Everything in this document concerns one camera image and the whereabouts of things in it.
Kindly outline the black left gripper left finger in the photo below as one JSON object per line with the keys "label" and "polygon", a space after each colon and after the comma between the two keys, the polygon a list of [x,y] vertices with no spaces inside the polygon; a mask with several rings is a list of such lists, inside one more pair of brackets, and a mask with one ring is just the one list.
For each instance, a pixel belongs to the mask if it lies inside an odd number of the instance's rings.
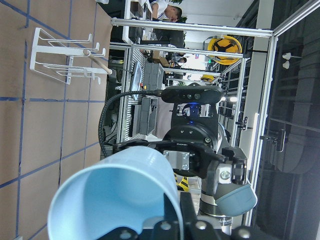
{"label": "black left gripper left finger", "polygon": [[172,240],[184,239],[184,223],[180,207],[176,209],[169,197],[164,193],[164,217],[162,220],[162,231]]}

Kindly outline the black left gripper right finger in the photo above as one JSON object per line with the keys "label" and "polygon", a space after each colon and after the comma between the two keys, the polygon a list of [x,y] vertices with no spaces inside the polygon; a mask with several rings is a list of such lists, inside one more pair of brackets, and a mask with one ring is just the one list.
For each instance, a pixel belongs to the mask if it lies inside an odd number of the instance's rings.
{"label": "black left gripper right finger", "polygon": [[184,240],[196,239],[196,223],[198,218],[193,205],[192,196],[189,192],[180,192],[180,209],[183,221]]}

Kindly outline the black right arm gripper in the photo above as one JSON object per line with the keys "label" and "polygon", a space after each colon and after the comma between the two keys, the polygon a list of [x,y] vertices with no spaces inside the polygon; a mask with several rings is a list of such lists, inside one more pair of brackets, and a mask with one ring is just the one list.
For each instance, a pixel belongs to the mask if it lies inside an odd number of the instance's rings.
{"label": "black right arm gripper", "polygon": [[229,145],[210,104],[176,104],[171,128],[162,140],[131,139],[115,144],[113,152],[136,146],[162,153],[180,176],[201,178],[209,196],[221,198],[249,183],[247,157],[239,147]]}

